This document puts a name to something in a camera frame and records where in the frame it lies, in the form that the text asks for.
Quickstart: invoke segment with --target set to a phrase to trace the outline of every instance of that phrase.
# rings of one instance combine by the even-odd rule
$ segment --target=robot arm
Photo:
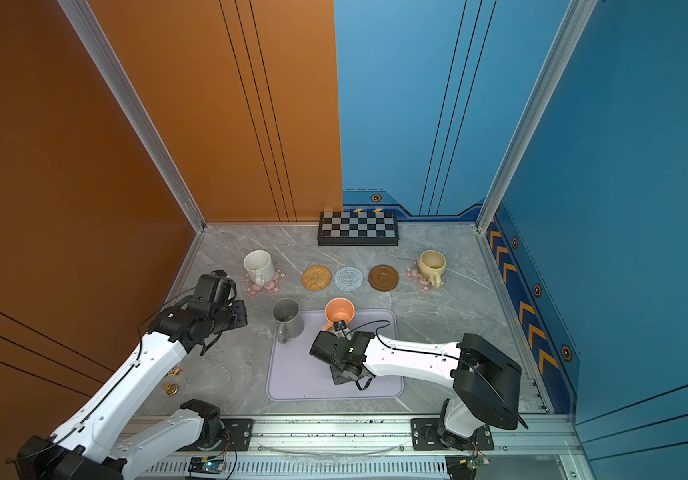
[[[223,435],[220,411],[190,400],[165,421],[115,444],[128,420],[158,381],[195,345],[247,324],[245,304],[230,298],[234,282],[223,270],[202,275],[195,292],[157,315],[123,365],[51,437],[31,437],[16,463],[22,479],[131,480],[178,448],[198,442],[208,449]]]
[[[358,382],[400,375],[452,388],[440,414],[438,434],[451,448],[473,448],[474,431],[489,424],[514,430],[522,369],[480,335],[465,333],[461,342],[415,343],[371,332],[320,332],[310,354],[331,366],[333,379]]]

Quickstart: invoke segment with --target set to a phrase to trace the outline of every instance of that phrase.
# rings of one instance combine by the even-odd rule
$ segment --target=orange mug
[[[336,322],[341,322],[342,320],[349,323],[355,316],[355,306],[347,300],[346,298],[335,298],[328,302],[326,305],[326,320],[328,323],[325,324],[320,330],[331,331],[333,330],[333,324]]]

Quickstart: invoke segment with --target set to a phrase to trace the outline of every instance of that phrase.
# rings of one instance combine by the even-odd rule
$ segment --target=mug
[[[333,330],[333,324],[342,320],[349,323],[355,316],[355,306],[346,298],[335,298],[326,305],[326,320],[328,323],[320,330]]]
[[[243,266],[248,271],[248,277],[258,286],[264,286],[275,277],[275,266],[272,257],[264,250],[254,250],[247,254]]]
[[[304,319],[299,316],[299,302],[291,298],[278,300],[272,307],[272,316],[277,322],[277,341],[285,343],[304,331]]]
[[[440,288],[441,278],[445,273],[445,257],[440,252],[427,250],[418,258],[418,272],[422,278],[432,284],[433,288]]]

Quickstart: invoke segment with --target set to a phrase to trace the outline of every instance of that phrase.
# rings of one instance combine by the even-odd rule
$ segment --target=blue wall
[[[345,193],[386,191],[413,215],[480,202],[568,0],[334,5]]]
[[[688,476],[661,467],[688,471],[688,2],[598,2],[504,208],[580,357],[598,477]]]

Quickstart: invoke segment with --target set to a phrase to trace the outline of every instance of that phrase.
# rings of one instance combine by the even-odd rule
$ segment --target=marble surface
[[[332,298],[343,296],[356,309],[390,309],[397,316],[398,338],[414,342],[461,340],[466,332],[477,333],[522,364],[512,333],[504,318],[482,252],[476,245],[470,224],[401,224],[399,246],[318,246],[316,226],[209,226],[182,290],[195,286],[201,274],[223,269],[232,276],[240,297],[246,302],[248,325],[225,332],[215,346],[200,357],[200,348],[186,356],[176,378],[160,380],[138,415],[169,415],[190,398],[199,398],[221,408],[223,414],[260,415],[268,413],[438,413],[453,394],[430,382],[405,380],[397,398],[309,400],[274,402],[266,395],[275,324],[272,305],[281,298],[293,298],[303,310],[322,310]],[[243,295],[243,257],[252,250],[266,250],[276,268],[287,278],[276,296]],[[403,273],[421,252],[437,250],[448,261],[448,284],[419,293]],[[391,292],[378,292],[367,281],[375,265],[387,264],[401,274]],[[331,282],[312,292],[301,284],[301,274],[309,266],[324,265],[335,274],[344,266],[354,266],[366,274],[366,281],[353,292],[341,292]],[[175,396],[161,388],[164,382],[179,386]],[[543,412],[534,381],[525,370],[522,376],[521,412]]]

